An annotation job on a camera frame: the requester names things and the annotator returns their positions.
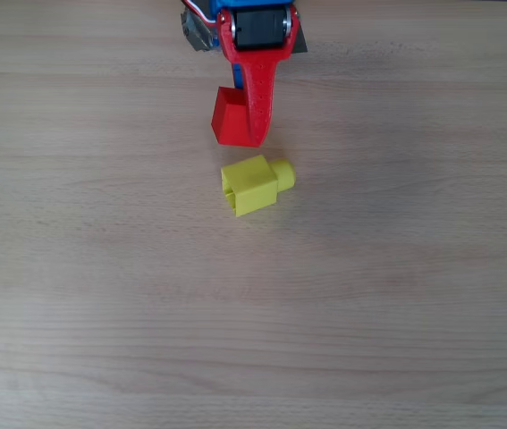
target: yellow block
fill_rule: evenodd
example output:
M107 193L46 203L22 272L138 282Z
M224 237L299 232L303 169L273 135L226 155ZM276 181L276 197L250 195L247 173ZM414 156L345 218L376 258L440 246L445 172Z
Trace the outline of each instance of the yellow block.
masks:
M225 198L236 216L277 202L277 193L295 185L295 169L286 159L268 163L264 156L240 161L221 169Z

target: blue bracket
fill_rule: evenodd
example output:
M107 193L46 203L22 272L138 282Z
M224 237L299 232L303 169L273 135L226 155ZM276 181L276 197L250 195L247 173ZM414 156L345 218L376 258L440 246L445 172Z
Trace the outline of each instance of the blue bracket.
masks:
M291 4L295 0L210 0L211 16L217 16L223 8L269 6L274 4Z
M237 89L243 89L243 75L241 74L241 67L238 64L233 66L233 83Z

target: wooden table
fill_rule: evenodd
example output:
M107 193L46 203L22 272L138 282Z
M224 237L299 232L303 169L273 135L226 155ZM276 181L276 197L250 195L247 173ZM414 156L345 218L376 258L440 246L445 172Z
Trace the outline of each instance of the wooden table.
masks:
M0 0L1 429L507 428L507 3L298 6L258 151L179 2Z

